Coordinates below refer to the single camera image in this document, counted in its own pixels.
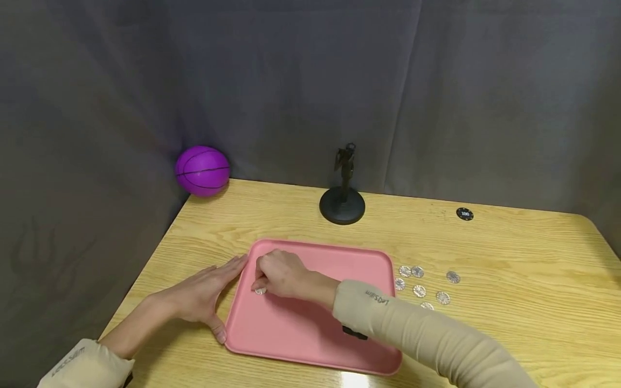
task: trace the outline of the wooden table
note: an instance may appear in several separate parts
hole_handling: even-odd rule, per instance
[[[356,224],[324,220],[324,189],[231,180],[221,195],[190,197],[108,324],[148,294],[244,253],[257,239],[283,238],[377,248],[420,265],[397,296],[424,299],[500,341],[543,387],[621,384],[621,263],[588,219],[573,214],[365,194]],[[466,206],[474,220],[460,220]],[[447,271],[461,275],[450,284]],[[223,292],[225,319],[236,284]],[[451,304],[435,301],[447,291]],[[232,354],[197,324],[171,322],[138,354],[132,387],[448,387],[404,357],[392,377],[367,376]]]

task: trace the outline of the sleeve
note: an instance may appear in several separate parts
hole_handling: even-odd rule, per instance
[[[354,332],[400,349],[459,388],[537,387],[498,342],[433,310],[363,282],[337,288],[333,316]]]
[[[121,359],[94,340],[81,340],[39,382],[39,388],[119,388],[134,361]]]

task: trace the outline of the phone holder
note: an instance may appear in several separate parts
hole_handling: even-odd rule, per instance
[[[365,214],[365,200],[350,187],[355,150],[354,143],[338,149],[334,171],[341,169],[341,186],[326,191],[319,201],[319,210],[325,219],[339,225],[355,223]]]

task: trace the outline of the plastic tray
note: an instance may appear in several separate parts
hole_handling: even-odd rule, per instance
[[[296,253],[307,268],[338,280],[364,281],[394,296],[392,262],[380,251],[282,240],[259,240],[250,248],[227,319],[226,347],[234,352],[380,375],[399,370],[401,352],[371,338],[343,332],[327,309],[303,300],[257,295],[256,259],[274,249]]]

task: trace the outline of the purple basketball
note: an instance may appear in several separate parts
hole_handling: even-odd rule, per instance
[[[177,181],[190,194],[214,196],[229,181],[229,161],[215,148],[197,145],[186,150],[177,159]]]

